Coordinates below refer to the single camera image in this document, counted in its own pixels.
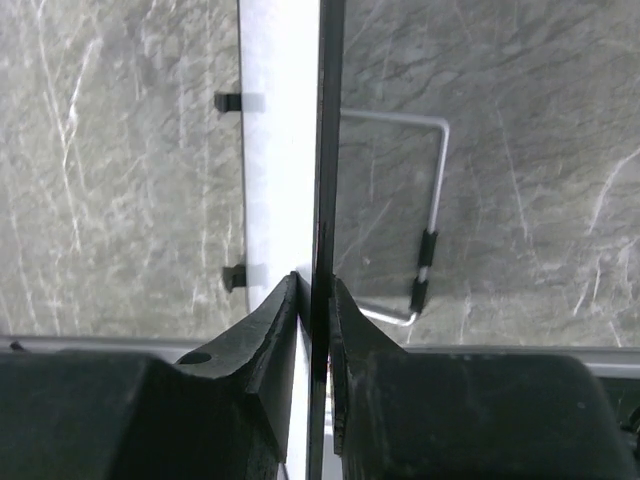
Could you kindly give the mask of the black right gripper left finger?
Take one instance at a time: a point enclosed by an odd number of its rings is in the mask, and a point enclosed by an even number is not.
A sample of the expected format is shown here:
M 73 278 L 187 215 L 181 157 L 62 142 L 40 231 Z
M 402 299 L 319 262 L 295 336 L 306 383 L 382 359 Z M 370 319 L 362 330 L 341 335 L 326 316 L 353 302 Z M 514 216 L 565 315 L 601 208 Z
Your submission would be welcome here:
M 19 342 L 1 351 L 5 479 L 273 479 L 289 436 L 298 277 L 168 362 Z

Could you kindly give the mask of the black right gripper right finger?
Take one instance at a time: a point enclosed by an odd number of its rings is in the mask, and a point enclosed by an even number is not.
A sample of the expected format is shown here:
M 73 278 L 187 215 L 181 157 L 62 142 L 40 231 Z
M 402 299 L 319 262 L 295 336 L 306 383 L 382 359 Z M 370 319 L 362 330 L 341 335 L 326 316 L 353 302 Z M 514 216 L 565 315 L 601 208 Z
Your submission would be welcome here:
M 601 382 L 557 354 L 410 352 L 340 280 L 329 302 L 334 450 L 347 479 L 629 479 Z

